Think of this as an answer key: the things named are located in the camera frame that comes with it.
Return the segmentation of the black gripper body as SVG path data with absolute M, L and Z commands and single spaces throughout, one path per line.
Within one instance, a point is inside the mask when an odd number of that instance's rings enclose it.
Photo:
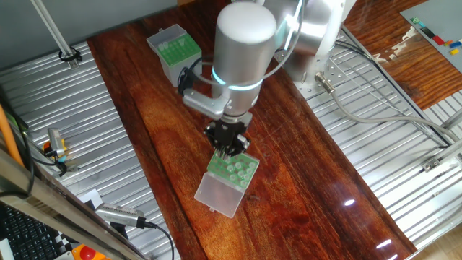
M 214 148 L 216 148 L 218 144 L 232 145 L 233 147 L 234 137 L 237 134 L 242 134 L 244 136 L 246 131 L 247 126 L 242 122 L 228 123 L 223 120 L 218 120 L 210 122 L 204 129 L 204 134 Z

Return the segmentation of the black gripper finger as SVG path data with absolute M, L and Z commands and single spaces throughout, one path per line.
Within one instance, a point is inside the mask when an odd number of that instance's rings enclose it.
M 237 134 L 233 139 L 233 147 L 235 154 L 241 154 L 248 150 L 251 140 L 242 134 Z
M 234 148 L 232 145 L 218 144 L 216 147 L 217 155 L 220 159 L 226 160 L 228 157 L 232 156 Z

